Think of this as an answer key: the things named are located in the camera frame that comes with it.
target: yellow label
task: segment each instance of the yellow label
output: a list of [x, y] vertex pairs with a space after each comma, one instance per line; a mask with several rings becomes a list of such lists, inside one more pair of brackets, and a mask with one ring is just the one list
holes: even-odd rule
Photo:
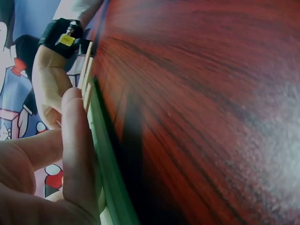
[[72, 44], [74, 43], [74, 41], [75, 41], [74, 37], [70, 37], [67, 34], [63, 34], [60, 37], [59, 43], [62, 43], [63, 45], [66, 45], [66, 46], [70, 47], [70, 46], [72, 46]]

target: reddish-brown wooden surface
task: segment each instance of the reddish-brown wooden surface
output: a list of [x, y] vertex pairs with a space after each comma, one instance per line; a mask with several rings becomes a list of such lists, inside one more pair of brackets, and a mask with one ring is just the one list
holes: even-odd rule
[[300, 224], [300, 1], [111, 0], [95, 64], [142, 224]]

